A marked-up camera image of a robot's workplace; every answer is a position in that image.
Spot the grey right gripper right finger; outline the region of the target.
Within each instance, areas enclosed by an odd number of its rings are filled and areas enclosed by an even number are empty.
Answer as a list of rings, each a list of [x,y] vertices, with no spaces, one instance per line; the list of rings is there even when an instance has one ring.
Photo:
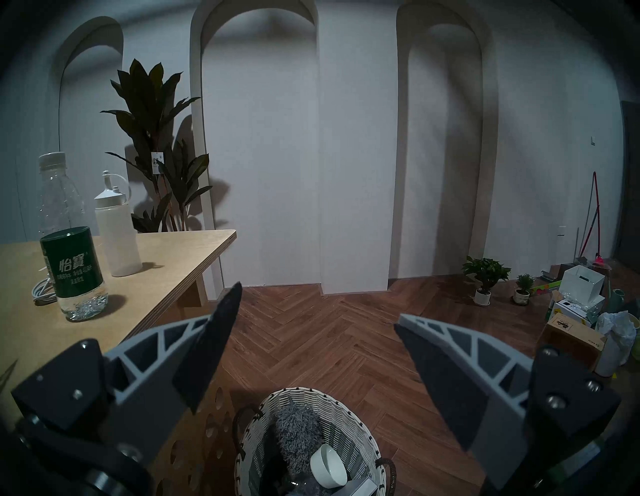
[[[534,358],[483,332],[401,314],[395,332],[482,490],[560,490],[598,455],[620,395],[552,344]]]

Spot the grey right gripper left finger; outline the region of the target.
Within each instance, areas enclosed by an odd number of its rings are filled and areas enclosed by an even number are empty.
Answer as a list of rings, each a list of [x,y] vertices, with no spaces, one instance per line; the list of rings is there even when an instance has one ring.
[[[186,410],[197,412],[236,321],[236,283],[208,317],[147,329],[102,353],[85,338],[12,391],[16,431],[41,459],[64,466],[142,466]]]

